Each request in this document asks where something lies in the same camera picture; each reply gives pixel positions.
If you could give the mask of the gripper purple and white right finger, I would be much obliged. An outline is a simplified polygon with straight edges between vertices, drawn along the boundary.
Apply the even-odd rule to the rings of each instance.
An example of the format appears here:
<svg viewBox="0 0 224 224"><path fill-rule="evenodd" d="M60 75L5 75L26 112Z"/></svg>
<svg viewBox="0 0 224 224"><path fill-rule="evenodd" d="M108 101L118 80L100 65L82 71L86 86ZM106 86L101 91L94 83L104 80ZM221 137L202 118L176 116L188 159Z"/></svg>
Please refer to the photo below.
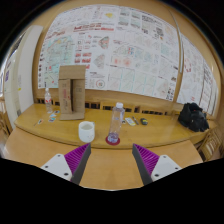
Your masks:
<svg viewBox="0 0 224 224"><path fill-rule="evenodd" d="M168 155L159 156L137 144L133 145L132 154L144 185L181 170L181 167Z"/></svg>

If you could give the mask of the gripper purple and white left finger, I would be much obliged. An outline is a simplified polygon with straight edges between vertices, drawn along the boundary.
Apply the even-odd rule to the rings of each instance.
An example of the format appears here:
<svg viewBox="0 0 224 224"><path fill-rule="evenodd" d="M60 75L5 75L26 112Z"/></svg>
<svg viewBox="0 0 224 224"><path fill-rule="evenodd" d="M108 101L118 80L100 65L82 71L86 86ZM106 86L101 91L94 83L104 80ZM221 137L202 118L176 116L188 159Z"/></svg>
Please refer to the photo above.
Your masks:
<svg viewBox="0 0 224 224"><path fill-rule="evenodd" d="M56 154L42 166L42 169L79 185L90 154L91 144L88 143L65 155Z"/></svg>

